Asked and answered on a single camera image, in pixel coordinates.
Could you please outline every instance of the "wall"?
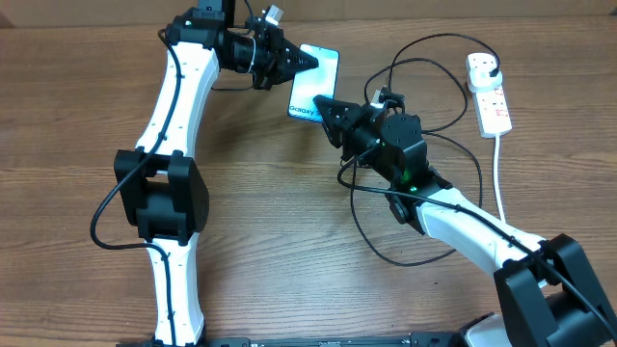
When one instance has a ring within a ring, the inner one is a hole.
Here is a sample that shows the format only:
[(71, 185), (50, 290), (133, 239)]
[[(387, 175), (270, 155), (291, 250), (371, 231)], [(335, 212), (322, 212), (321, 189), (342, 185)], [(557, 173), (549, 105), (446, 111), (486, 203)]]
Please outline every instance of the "wall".
[[(0, 27), (167, 23), (197, 0), (0, 0)], [(251, 0), (256, 13), (274, 3), (283, 20), (609, 14), (617, 0)], [(248, 15), (236, 3), (236, 22)]]

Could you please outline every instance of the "white plug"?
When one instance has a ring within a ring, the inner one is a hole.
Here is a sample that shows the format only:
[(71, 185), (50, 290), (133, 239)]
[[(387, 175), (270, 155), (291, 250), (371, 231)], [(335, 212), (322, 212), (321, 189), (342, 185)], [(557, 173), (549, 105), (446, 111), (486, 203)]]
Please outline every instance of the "white plug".
[(501, 86), (503, 75), (501, 71), (495, 77), (491, 72), (497, 67), (494, 56), (487, 53), (472, 53), (467, 56), (469, 90), (473, 93), (490, 92)]
[(472, 53), (467, 57), (466, 66), (469, 73), (469, 90), (472, 92), (475, 115), (482, 137), (494, 138), (512, 130), (510, 113), (501, 86), (503, 80), (501, 71), (496, 77), (489, 75), (496, 67), (495, 57), (487, 53)]

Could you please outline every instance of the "phone screen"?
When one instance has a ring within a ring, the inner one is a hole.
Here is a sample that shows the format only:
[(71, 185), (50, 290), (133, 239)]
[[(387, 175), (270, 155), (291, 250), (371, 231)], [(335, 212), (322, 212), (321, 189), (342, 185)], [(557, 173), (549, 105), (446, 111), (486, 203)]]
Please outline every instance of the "phone screen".
[(312, 100), (318, 95), (335, 97), (338, 52), (308, 44), (302, 44), (300, 50), (317, 58), (319, 67), (296, 74), (287, 114), (303, 120), (321, 121), (321, 115)]

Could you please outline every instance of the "wooden table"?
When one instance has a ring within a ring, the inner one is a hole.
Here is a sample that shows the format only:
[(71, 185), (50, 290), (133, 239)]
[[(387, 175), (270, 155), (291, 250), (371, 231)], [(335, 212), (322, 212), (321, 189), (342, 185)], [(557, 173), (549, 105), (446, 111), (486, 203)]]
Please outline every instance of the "wooden table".
[[(157, 26), (0, 31), (0, 345), (113, 346), (156, 325), (145, 251), (105, 252), (88, 233), (115, 183), (116, 150), (132, 148), (154, 107), (165, 64)], [(350, 21), (284, 24), (293, 42), (341, 53), (337, 97), (362, 102), (364, 81), (406, 42), (460, 32), (503, 61), (514, 130), (503, 138), (509, 222), (547, 238), (565, 232), (587, 252), (617, 305), (617, 20), (614, 17)], [(458, 39), (406, 57), (434, 58), (464, 79)], [(223, 73), (219, 86), (246, 76)], [(370, 90), (383, 84), (378, 79)], [(401, 67), (395, 90), (425, 127), (463, 100), (443, 73)], [(211, 93), (197, 163), (211, 211), (198, 252), (208, 336), (363, 336), (453, 330), (498, 310), (495, 286), (459, 254), (418, 268), (377, 258), (356, 231), (336, 183), (340, 150), (319, 124), (285, 114), (290, 84), (269, 93)], [(479, 158), (495, 213), (493, 141), (473, 110), (444, 132)], [(429, 160), (471, 200), (475, 167), (427, 139)], [(362, 183), (384, 186), (362, 172)], [(376, 247), (400, 261), (448, 247), (400, 226), (384, 197), (357, 194)], [(99, 223), (110, 243), (137, 240), (115, 200)]]

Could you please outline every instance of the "white power strip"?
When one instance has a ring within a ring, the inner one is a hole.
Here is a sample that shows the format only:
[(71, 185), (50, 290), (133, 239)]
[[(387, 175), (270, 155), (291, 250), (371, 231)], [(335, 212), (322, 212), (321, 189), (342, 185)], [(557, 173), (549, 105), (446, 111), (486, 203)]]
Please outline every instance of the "white power strip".
[(487, 53), (469, 54), (466, 66), (469, 90), (473, 97), (480, 135), (483, 138), (495, 138), (493, 186), (499, 218), (505, 223), (505, 213), (499, 191), (499, 147), (501, 135), (512, 130), (512, 121), (510, 121), (510, 112), (501, 86), (503, 77), (501, 71), (495, 77), (490, 76), (490, 71), (496, 67), (496, 59)]

